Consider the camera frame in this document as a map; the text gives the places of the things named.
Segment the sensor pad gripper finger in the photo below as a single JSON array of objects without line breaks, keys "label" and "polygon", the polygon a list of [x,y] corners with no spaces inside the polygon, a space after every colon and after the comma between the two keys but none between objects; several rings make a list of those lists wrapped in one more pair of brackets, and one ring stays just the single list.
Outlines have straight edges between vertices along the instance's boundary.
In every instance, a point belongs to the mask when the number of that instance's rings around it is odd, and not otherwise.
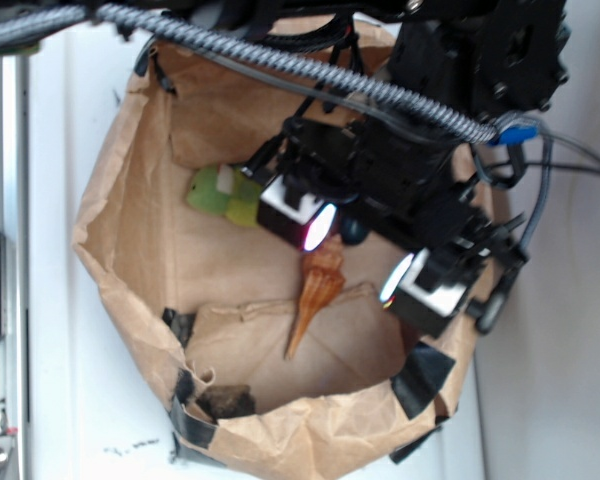
[{"label": "sensor pad gripper finger", "polygon": [[383,308],[422,334],[438,338],[460,313],[480,268],[444,272],[428,249],[409,253],[379,294]]},{"label": "sensor pad gripper finger", "polygon": [[332,229],[337,207],[310,192],[299,192],[279,175],[261,193],[257,223],[294,248],[314,251]]}]

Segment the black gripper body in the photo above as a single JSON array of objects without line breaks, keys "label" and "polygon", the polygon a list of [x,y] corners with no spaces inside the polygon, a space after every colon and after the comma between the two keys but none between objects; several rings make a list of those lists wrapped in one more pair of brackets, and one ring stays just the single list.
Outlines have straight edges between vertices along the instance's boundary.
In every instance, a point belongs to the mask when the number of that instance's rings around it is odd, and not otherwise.
[{"label": "black gripper body", "polygon": [[329,234],[350,216],[402,249],[403,259],[428,249],[444,272],[480,268],[460,313],[486,334],[527,256],[512,234],[518,221],[488,218],[474,202],[484,175],[457,179],[453,154],[441,141],[405,140],[376,120],[337,127],[293,116],[241,171],[263,190],[281,175],[287,186],[334,204]]}]

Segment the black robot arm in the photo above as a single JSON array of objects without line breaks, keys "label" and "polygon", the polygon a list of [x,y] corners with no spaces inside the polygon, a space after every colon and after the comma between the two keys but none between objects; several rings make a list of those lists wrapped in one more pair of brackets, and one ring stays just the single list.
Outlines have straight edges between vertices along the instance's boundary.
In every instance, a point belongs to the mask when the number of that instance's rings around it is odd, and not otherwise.
[{"label": "black robot arm", "polygon": [[524,175],[523,143],[567,77],[560,1],[189,1],[195,47],[315,81],[357,107],[344,127],[296,113],[244,164],[258,223],[304,251],[375,231],[406,257],[380,294],[437,337],[463,308],[497,318],[525,263],[472,203]]}]

